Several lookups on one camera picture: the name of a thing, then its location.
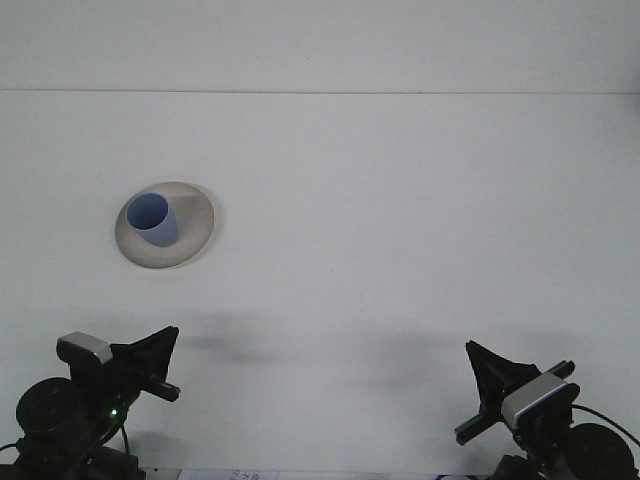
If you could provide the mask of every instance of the white wall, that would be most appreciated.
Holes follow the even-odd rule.
[[[637,92],[640,2],[0,2],[0,87]]]
[[[470,338],[576,361],[583,403],[640,431],[640,98],[575,95],[638,91],[638,3],[185,5],[0,5],[2,440],[66,374],[58,336],[169,324],[183,396],[133,408],[145,465],[489,472],[508,432],[453,435]],[[113,227],[164,180],[217,226],[149,271]]]

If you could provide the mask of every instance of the white tabletop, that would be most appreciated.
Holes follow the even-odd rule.
[[[464,343],[546,369],[632,431],[640,98],[632,95],[0,94],[0,421],[66,375],[55,341],[181,335],[175,404],[128,422],[143,465],[490,472],[506,429]],[[193,263],[114,241],[161,181],[218,214]]]

